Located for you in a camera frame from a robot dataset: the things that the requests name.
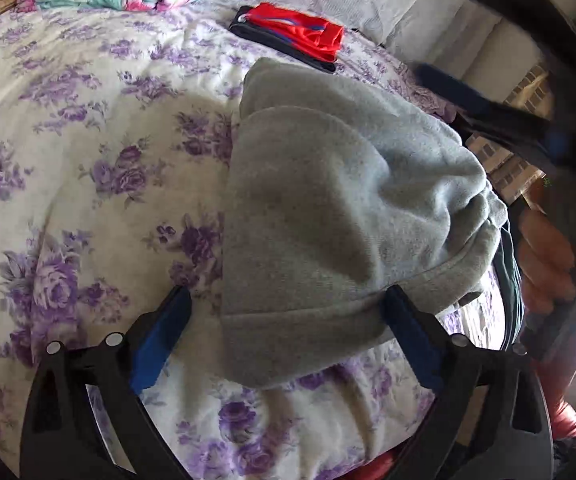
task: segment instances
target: bed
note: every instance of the bed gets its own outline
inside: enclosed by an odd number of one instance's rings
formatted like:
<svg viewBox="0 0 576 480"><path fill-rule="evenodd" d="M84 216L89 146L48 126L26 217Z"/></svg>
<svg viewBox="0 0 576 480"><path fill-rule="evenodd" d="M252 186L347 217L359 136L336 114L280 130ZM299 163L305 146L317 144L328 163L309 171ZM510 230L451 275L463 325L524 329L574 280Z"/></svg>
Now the bed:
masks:
<svg viewBox="0 0 576 480"><path fill-rule="evenodd" d="M125 331L175 283L191 289L193 317L142 401L193 478L332 480L411 436L431 405L394 340L272 390L221 378L223 209L242 81L260 57L296 62L228 32L242 4L0 16L0 457L15 473L46 343ZM451 112L357 32L344 36L336 76ZM498 349L492 269L482 285L441 320Z"/></svg>

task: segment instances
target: person's arm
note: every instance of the person's arm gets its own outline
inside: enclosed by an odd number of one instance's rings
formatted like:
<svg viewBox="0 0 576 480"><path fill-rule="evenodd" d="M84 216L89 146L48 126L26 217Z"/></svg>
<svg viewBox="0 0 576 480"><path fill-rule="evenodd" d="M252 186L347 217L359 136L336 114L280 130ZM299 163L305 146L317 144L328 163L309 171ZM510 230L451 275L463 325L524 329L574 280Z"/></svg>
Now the person's arm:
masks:
<svg viewBox="0 0 576 480"><path fill-rule="evenodd" d="M538 210L540 183L531 189L529 209L523 213L519 229L518 259L522 270L521 294L527 309L549 314L554 300L570 301L576 289L570 277L574 253L569 241ZM552 437L576 436L576 412L564 401L564 393L576 373L576 338L548 364L534 363L546 398Z"/></svg>

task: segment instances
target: gray sweatshirt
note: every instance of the gray sweatshirt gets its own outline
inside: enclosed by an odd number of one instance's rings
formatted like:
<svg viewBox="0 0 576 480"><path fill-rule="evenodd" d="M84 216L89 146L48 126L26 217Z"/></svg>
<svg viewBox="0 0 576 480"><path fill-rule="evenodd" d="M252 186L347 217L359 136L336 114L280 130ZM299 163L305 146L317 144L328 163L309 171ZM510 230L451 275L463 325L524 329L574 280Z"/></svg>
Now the gray sweatshirt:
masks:
<svg viewBox="0 0 576 480"><path fill-rule="evenodd" d="M398 95L259 60L230 162L228 377L269 387L385 342L398 283L437 314L478 286L506 221L476 157Z"/></svg>

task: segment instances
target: person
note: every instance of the person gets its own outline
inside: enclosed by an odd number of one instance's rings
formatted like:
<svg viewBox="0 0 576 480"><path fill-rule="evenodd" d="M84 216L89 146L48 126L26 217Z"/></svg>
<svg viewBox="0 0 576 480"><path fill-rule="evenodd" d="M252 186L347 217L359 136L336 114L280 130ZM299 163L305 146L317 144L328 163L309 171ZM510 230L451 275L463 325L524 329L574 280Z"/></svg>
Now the person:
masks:
<svg viewBox="0 0 576 480"><path fill-rule="evenodd" d="M521 269L521 295L526 308L549 314L556 300L571 301L576 288L570 276L575 256L570 242L558 231L540 208L543 181L530 187L530 205L519 219L517 260ZM554 440L555 467L562 466L576 448L576 412L564 393L576 373L576 336L547 364L533 362L543 389Z"/></svg>

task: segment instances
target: gray fabric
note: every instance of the gray fabric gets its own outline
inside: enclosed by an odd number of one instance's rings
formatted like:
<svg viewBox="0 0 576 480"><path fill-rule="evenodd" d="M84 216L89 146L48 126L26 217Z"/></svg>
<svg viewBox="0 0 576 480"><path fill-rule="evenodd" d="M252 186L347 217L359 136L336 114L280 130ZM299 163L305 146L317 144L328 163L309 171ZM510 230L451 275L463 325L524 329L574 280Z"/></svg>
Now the gray fabric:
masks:
<svg viewBox="0 0 576 480"><path fill-rule="evenodd" d="M506 208L444 123L401 97L258 61L230 163L221 322L229 378L266 387L392 337L398 283L438 313L476 290Z"/></svg>

